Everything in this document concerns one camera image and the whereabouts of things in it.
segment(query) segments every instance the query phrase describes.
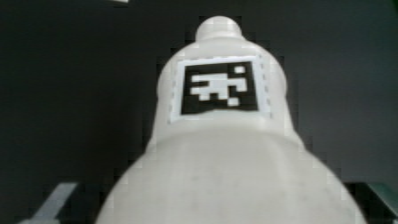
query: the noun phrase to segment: black background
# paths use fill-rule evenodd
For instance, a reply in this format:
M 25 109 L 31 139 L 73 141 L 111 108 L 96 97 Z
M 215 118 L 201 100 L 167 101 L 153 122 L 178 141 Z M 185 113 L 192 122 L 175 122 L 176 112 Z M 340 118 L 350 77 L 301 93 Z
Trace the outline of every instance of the black background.
M 0 0 L 0 223 L 61 181 L 111 188 L 144 152 L 162 64 L 215 15 L 283 63 L 311 152 L 345 181 L 398 189 L 391 0 Z

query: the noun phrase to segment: qr-like code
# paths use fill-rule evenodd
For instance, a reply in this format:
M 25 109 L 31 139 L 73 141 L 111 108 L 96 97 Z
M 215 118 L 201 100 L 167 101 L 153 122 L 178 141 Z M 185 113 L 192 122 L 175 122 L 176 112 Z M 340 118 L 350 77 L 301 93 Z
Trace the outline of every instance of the qr-like code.
M 185 67 L 182 114 L 210 110 L 258 110 L 253 63 Z

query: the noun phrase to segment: plastic bottle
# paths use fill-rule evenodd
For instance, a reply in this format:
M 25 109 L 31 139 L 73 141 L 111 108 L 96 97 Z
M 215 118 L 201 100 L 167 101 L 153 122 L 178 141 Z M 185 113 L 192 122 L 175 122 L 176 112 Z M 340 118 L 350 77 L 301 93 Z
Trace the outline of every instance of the plastic bottle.
M 223 16 L 203 22 L 196 39 L 162 71 L 148 151 L 98 224 L 363 224 L 294 130 L 270 53 Z

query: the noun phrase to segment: white bottle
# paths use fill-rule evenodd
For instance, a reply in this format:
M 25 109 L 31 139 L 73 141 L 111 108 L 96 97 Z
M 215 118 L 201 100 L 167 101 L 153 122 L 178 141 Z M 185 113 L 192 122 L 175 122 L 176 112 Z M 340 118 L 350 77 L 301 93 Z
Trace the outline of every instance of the white bottle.
M 146 154 L 98 224 L 363 224 L 343 184 L 304 149 L 279 63 L 210 18 L 159 81 Z

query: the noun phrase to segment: dark surface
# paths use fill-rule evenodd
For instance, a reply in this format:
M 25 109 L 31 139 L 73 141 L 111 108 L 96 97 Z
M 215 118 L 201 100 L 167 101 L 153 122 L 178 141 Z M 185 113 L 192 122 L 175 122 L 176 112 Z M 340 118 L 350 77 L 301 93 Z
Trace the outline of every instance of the dark surface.
M 349 183 L 349 192 L 358 202 L 368 224 L 393 224 L 397 215 L 366 183 Z
M 144 152 L 159 69 L 210 16 L 283 62 L 308 148 L 345 181 L 398 189 L 391 0 L 0 1 L 0 223 L 59 182 L 111 189 Z

